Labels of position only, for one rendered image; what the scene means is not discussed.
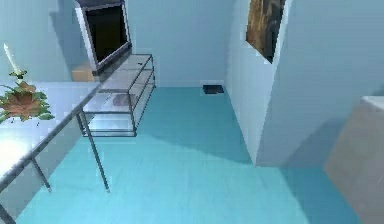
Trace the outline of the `small black floor mat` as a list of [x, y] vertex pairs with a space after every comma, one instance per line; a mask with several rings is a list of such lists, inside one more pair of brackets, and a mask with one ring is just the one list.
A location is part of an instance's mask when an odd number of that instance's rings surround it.
[[221, 85], [204, 85], [203, 91], [205, 94], [218, 94], [223, 93], [224, 89]]

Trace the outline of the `black television set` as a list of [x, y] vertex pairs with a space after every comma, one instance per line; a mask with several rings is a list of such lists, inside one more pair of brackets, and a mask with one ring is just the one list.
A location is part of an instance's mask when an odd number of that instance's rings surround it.
[[93, 72], [132, 48], [125, 0], [74, 0], [74, 4]]

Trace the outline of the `glass television stand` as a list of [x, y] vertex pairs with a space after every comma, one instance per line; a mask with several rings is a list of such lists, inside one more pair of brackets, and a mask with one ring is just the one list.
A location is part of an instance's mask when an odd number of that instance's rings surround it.
[[83, 111], [93, 137], [135, 137], [155, 84], [151, 54], [131, 54], [106, 72]]

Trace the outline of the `white candle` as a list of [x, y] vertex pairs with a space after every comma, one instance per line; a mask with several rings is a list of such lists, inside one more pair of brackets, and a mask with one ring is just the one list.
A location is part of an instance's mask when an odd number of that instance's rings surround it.
[[15, 60], [14, 60], [14, 58], [13, 58], [12, 53], [10, 52], [10, 49], [9, 49], [8, 45], [4, 43], [4, 44], [3, 44], [3, 48], [4, 48], [4, 51], [5, 51], [5, 54], [6, 54], [7, 58], [8, 58], [8, 61], [9, 61], [10, 65], [11, 65], [12, 68], [13, 68], [13, 71], [14, 71], [17, 75], [21, 74], [21, 70], [20, 70], [20, 69], [18, 68], [18, 66], [16, 65]]

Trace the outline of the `tan cardboard box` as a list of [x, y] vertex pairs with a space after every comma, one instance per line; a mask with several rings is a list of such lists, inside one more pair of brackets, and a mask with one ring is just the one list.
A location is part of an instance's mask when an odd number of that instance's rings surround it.
[[82, 64], [72, 70], [72, 78], [76, 82], [93, 82], [94, 76], [88, 64]]

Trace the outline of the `white table with grey legs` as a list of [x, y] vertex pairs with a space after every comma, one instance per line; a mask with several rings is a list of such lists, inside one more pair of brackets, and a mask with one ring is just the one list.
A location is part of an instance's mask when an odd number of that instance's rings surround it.
[[93, 136], [84, 111], [100, 89], [97, 82], [22, 82], [6, 84], [0, 91], [0, 193], [29, 165], [43, 185], [48, 177], [38, 155], [72, 121], [86, 136]]

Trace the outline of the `brown framed picture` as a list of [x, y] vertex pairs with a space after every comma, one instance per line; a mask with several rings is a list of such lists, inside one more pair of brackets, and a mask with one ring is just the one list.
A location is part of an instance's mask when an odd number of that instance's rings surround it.
[[251, 0], [246, 41], [273, 62], [286, 0]]

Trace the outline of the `green and orange plant decoration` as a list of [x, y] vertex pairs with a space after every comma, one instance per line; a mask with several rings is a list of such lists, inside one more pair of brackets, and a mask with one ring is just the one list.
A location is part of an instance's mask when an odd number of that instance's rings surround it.
[[39, 120], [55, 118], [49, 110], [46, 94], [37, 91], [35, 85], [28, 84], [24, 80], [26, 74], [26, 70], [21, 70], [19, 75], [15, 72], [10, 73], [10, 76], [16, 77], [16, 86], [4, 85], [6, 91], [0, 95], [0, 124], [8, 119], [14, 122], [15, 118], [19, 118], [21, 122], [32, 118]]

